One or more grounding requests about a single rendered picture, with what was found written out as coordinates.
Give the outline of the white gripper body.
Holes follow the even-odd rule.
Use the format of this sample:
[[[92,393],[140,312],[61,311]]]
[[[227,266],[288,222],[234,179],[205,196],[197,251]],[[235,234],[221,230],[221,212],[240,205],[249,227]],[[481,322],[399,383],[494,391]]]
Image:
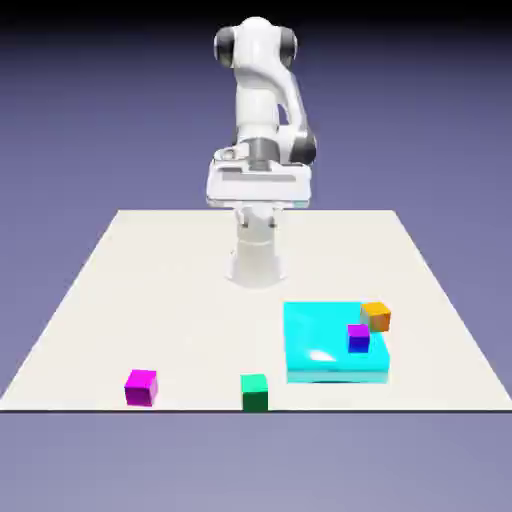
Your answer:
[[[246,160],[212,160],[206,183],[207,202],[215,207],[271,204],[306,208],[311,199],[312,171],[306,165],[269,162],[269,170],[250,170]]]

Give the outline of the large cyan box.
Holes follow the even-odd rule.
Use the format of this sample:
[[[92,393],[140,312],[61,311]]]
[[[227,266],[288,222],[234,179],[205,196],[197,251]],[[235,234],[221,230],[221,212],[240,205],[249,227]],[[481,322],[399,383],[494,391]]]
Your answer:
[[[385,383],[390,355],[379,332],[370,331],[367,353],[349,353],[347,325],[362,324],[360,302],[301,301],[283,304],[283,336],[290,383]]]

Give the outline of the small orange cube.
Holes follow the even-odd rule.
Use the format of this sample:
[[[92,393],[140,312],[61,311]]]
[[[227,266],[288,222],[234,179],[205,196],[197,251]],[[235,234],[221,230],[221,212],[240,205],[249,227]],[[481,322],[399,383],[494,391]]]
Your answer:
[[[390,328],[391,310],[382,302],[362,303],[360,321],[371,332],[387,332]]]

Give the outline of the small purple cube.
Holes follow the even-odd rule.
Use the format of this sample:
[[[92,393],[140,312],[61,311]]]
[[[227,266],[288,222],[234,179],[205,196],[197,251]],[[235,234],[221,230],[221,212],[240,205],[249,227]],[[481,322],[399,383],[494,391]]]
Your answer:
[[[370,339],[370,330],[367,324],[347,325],[349,353],[367,353],[369,351]]]

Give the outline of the small magenta cube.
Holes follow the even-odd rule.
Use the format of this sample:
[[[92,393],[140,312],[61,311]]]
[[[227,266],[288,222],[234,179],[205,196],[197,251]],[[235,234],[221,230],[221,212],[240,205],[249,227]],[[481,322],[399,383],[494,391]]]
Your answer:
[[[133,369],[126,380],[124,391],[129,406],[152,407],[158,393],[157,372]]]

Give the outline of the small green cube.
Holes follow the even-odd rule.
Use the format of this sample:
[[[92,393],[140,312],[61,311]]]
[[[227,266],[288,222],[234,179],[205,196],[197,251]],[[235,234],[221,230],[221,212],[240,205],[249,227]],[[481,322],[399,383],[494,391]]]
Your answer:
[[[264,374],[244,374],[240,377],[242,410],[266,412],[268,410],[268,382]]]

